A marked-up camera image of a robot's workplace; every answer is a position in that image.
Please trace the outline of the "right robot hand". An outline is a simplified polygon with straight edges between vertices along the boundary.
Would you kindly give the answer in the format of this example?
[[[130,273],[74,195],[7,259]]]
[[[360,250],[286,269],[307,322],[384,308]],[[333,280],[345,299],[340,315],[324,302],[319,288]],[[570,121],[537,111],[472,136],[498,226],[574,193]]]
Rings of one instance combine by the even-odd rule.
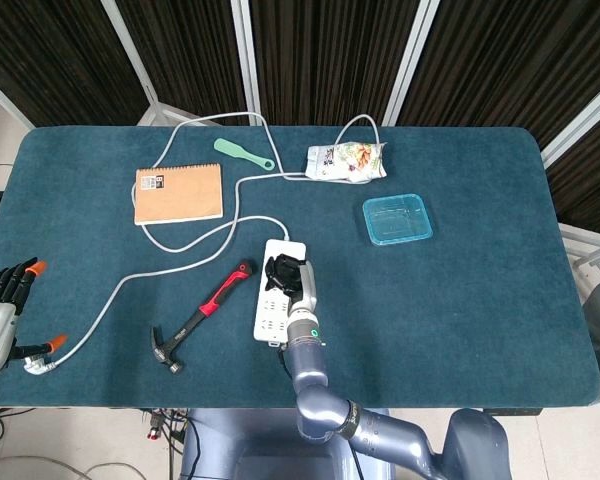
[[[265,290],[279,290],[289,299],[289,317],[297,311],[307,311],[311,314],[315,312],[317,288],[313,267],[309,261],[279,254],[267,260],[264,273]]]

